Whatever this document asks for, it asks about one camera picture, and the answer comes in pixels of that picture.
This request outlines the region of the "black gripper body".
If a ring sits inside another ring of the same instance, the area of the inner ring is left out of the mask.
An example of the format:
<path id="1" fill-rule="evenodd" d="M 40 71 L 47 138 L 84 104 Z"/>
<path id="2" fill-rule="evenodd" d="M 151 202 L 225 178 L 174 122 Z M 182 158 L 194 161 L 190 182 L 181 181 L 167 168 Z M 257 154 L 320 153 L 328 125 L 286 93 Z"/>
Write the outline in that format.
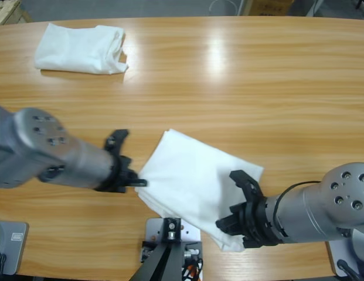
<path id="1" fill-rule="evenodd" d="M 231 236 L 242 235 L 245 248 L 260 248 L 283 244 L 272 230 L 272 223 L 266 216 L 267 197 L 233 205 L 229 208 L 234 223 L 229 227 Z"/>
<path id="2" fill-rule="evenodd" d="M 139 179 L 135 171 L 129 168 L 131 159 L 126 156 L 114 156 L 114 164 L 109 176 L 95 188 L 95 191 L 125 193 L 128 179 Z"/>

